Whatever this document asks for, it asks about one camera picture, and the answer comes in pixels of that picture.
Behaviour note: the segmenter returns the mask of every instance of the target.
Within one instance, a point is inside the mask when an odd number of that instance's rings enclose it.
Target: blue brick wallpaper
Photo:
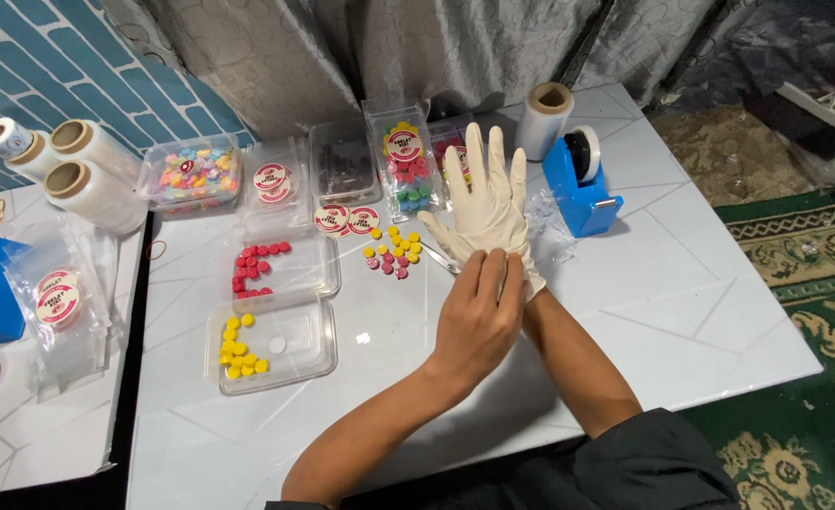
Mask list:
[[[135,53],[98,0],[0,0],[0,117],[47,133],[91,119],[138,155],[207,134],[256,138],[207,85]],[[0,158],[0,191],[27,184]]]

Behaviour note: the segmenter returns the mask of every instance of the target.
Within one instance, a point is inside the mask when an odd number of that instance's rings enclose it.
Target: carpet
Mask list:
[[[821,374],[681,412],[749,510],[835,510],[835,189],[719,207]]]

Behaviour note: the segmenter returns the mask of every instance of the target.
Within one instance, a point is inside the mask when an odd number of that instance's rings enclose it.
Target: forearm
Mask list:
[[[467,393],[423,365],[344,415],[308,446],[282,485],[282,499],[335,507],[383,458]]]
[[[547,288],[528,301],[523,329],[586,434],[596,437],[641,412],[616,366]]]

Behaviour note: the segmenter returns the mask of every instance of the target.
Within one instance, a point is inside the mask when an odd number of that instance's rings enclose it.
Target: table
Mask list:
[[[5,223],[26,226],[68,214],[34,185],[0,192]],[[0,346],[0,491],[93,475],[108,468],[122,355],[128,343],[131,306],[144,227],[121,239],[114,310],[125,325],[109,337],[109,367],[102,377],[38,403],[28,387],[34,363],[25,339]]]
[[[501,125],[510,141],[520,110],[478,120]],[[608,186],[625,205],[609,232],[578,241],[572,260],[538,266],[644,408],[695,406],[819,372],[782,307],[625,89],[576,93],[570,127],[582,123],[599,134]],[[529,195],[545,186],[540,164],[529,165]],[[377,242],[349,236],[339,239],[342,286],[332,299],[336,370],[224,397],[204,378],[204,323],[223,304],[218,266],[233,222],[165,221],[154,236],[168,249],[150,265],[132,510],[263,508],[279,498],[288,470],[314,438],[409,374],[434,347],[453,277],[427,257],[406,280],[371,272],[360,251]],[[435,246],[419,221],[399,227]],[[581,434],[533,347],[520,339],[469,399],[412,435],[362,488]]]

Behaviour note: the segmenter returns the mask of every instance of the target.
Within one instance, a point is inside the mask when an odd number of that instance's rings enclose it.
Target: hand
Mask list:
[[[463,400],[502,363],[518,338],[524,314],[521,257],[506,257],[502,249],[489,255],[475,251],[443,303],[436,347],[421,368],[441,387],[455,388],[456,401]]]
[[[454,261],[464,265],[477,249],[501,248],[521,256],[528,275],[525,300],[531,300],[546,285],[537,273],[528,245],[528,223],[525,220],[525,150],[516,149],[512,157],[511,178],[505,175],[503,131],[494,126],[490,130],[490,174],[484,169],[484,147],[480,127],[469,124],[469,173],[472,191],[464,179],[449,179],[456,229],[452,231],[429,212],[417,217],[426,225],[439,247]],[[461,174],[461,166],[454,147],[446,150],[443,159],[446,175]]]

